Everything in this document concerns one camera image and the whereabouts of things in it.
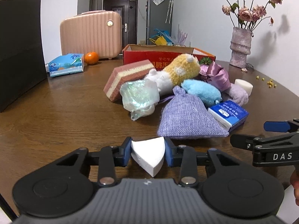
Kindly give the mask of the person's right hand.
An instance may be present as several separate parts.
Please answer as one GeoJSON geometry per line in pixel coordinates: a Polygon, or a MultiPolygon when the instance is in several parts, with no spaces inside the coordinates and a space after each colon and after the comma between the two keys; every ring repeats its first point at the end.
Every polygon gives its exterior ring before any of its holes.
{"type": "Polygon", "coordinates": [[[294,188],[294,196],[296,205],[299,206],[299,177],[298,171],[295,169],[290,177],[290,183],[294,188]]]}

